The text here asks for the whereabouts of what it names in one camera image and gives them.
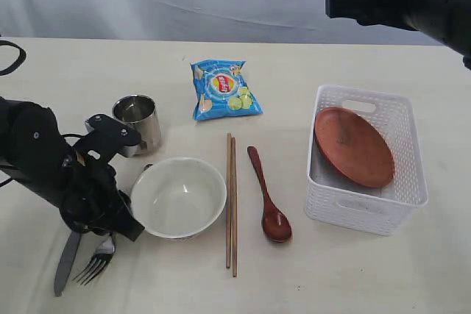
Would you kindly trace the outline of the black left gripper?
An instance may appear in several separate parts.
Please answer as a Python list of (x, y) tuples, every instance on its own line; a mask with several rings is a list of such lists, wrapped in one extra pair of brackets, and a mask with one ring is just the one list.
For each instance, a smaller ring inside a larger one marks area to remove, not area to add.
[(117, 188), (116, 170), (74, 152), (61, 166), (65, 189), (59, 211), (68, 228), (85, 234), (115, 232), (136, 241), (144, 231), (131, 210), (130, 197)]

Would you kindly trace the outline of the black left Piper arm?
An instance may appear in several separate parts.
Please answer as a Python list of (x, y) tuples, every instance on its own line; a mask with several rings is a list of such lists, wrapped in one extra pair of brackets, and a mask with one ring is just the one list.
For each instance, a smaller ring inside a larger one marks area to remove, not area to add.
[(52, 109), (1, 99), (1, 171), (56, 207), (70, 230), (116, 232), (136, 240), (144, 226), (118, 189), (110, 161), (136, 155), (143, 138), (105, 114), (88, 118), (87, 132), (67, 142)]

